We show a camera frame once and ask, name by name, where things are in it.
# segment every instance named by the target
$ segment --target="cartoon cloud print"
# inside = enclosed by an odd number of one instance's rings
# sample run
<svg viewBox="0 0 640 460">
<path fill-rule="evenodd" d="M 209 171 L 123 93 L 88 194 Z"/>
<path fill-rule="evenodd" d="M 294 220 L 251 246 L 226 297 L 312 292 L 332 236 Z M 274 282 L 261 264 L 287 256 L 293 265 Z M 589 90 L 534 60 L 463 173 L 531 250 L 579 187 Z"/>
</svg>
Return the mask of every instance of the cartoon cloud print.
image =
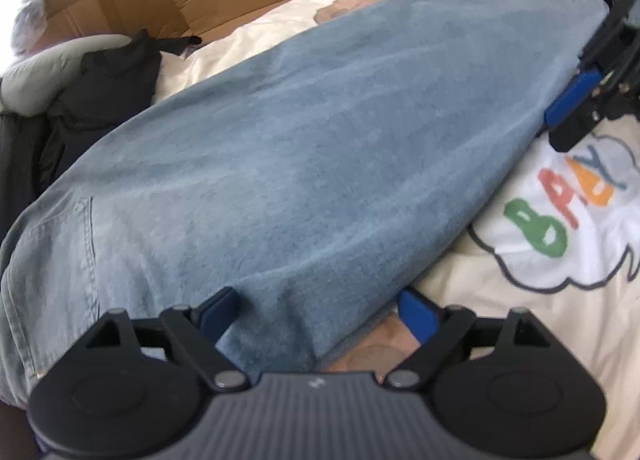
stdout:
<svg viewBox="0 0 640 460">
<path fill-rule="evenodd" d="M 538 138 L 470 227 L 511 283 L 594 289 L 640 268 L 640 169 L 621 140 L 589 135 L 570 153 Z"/>
</svg>

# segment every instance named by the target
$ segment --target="green letter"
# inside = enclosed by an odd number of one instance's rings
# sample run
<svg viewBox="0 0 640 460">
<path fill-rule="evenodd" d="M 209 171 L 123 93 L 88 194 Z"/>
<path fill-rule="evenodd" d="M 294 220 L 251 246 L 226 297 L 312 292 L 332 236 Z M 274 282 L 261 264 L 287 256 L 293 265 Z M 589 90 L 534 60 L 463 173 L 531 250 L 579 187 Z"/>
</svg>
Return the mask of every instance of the green letter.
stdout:
<svg viewBox="0 0 640 460">
<path fill-rule="evenodd" d="M 562 257 L 568 240 L 564 225 L 552 216 L 540 216 L 522 198 L 504 206 L 504 216 L 515 223 L 531 246 L 549 257 Z"/>
</svg>

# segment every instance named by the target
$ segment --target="mattress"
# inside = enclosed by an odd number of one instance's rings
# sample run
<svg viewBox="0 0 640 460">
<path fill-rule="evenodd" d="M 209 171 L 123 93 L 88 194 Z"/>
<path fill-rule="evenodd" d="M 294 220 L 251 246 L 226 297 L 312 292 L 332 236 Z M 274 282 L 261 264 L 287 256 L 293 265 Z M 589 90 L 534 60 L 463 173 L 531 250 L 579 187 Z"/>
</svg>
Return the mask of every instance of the mattress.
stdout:
<svg viewBox="0 0 640 460">
<path fill-rule="evenodd" d="M 162 55 L 156 101 L 377 0 L 292 0 L 188 59 Z M 640 457 L 640 125 L 604 122 L 567 155 L 545 136 L 416 286 L 482 316 L 527 306 L 603 386 L 602 459 Z M 383 374 L 417 347 L 387 318 L 331 369 Z"/>
</svg>

